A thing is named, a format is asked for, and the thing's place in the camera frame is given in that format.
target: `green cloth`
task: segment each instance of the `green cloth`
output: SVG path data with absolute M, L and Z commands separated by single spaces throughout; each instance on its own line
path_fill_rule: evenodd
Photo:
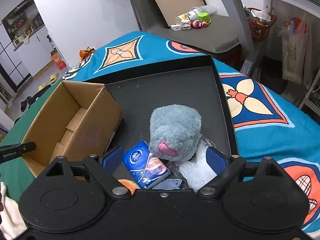
M 14 127 L 12 127 L 9 133 L 4 137 L 0 143 L 0 146 L 22 142 L 25 134 L 27 133 L 31 123 L 40 111 L 41 107 L 61 81 L 62 79 L 58 80 L 41 97 L 39 97 L 36 102 L 31 105 L 30 109 L 23 114 Z M 22 158 L 17 158 L 9 162 L 2 163 L 0 165 L 0 172 L 1 181 L 7 186 L 9 198 L 12 198 L 16 202 L 19 201 L 22 193 L 35 179 Z

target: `white towel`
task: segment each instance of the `white towel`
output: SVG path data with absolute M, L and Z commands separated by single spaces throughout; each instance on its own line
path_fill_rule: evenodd
M 24 44 L 28 44 L 29 43 L 29 35 L 27 37 L 25 37 L 25 39 L 23 40 Z
M 20 215 L 18 204 L 7 196 L 7 187 L 3 182 L 1 182 L 1 194 L 1 203 L 4 206 L 4 210 L 0 212 L 2 219 L 0 230 L 5 239 L 11 240 L 21 235 L 27 230 L 27 227 Z

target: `blue stuffed animal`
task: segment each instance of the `blue stuffed animal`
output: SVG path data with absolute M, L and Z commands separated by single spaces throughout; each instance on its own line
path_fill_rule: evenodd
M 201 115 L 181 105 L 153 110 L 149 150 L 158 158 L 183 162 L 194 155 L 200 138 Z

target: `cardboard box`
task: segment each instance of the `cardboard box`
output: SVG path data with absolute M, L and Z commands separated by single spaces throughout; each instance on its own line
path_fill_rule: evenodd
M 122 110 L 104 84 L 63 81 L 44 103 L 22 143 L 35 151 L 23 156 L 37 177 L 57 156 L 80 161 L 101 155 L 122 120 Z
M 51 60 L 55 62 L 59 70 L 64 69 L 67 65 L 64 63 L 64 61 L 59 57 L 58 53 L 54 53 L 51 56 Z

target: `metal shelf frame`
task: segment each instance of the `metal shelf frame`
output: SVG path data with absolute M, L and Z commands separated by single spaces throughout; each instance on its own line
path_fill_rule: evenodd
M 241 68 L 241 72 L 245 75 L 250 75 L 252 70 L 258 65 L 261 59 L 261 47 L 263 44 L 255 44 L 252 41 L 250 28 L 245 16 L 243 5 L 241 0 L 221 0 L 224 7 L 226 8 L 229 17 L 235 22 L 235 26 L 238 32 L 238 39 L 246 59 Z M 320 18 L 320 0 L 282 0 L 297 6 L 314 16 Z
M 310 94 L 313 92 L 313 89 L 315 88 L 319 78 L 320 78 L 320 68 L 318 70 L 318 73 L 317 73 L 314 81 L 312 82 L 310 88 L 308 89 L 308 92 L 306 93 L 305 97 L 303 98 L 303 100 L 299 106 L 299 109 L 301 109 L 303 107 L 303 105 L 307 105 L 312 111 L 314 111 L 317 115 L 320 116 L 320 108 L 309 100 Z

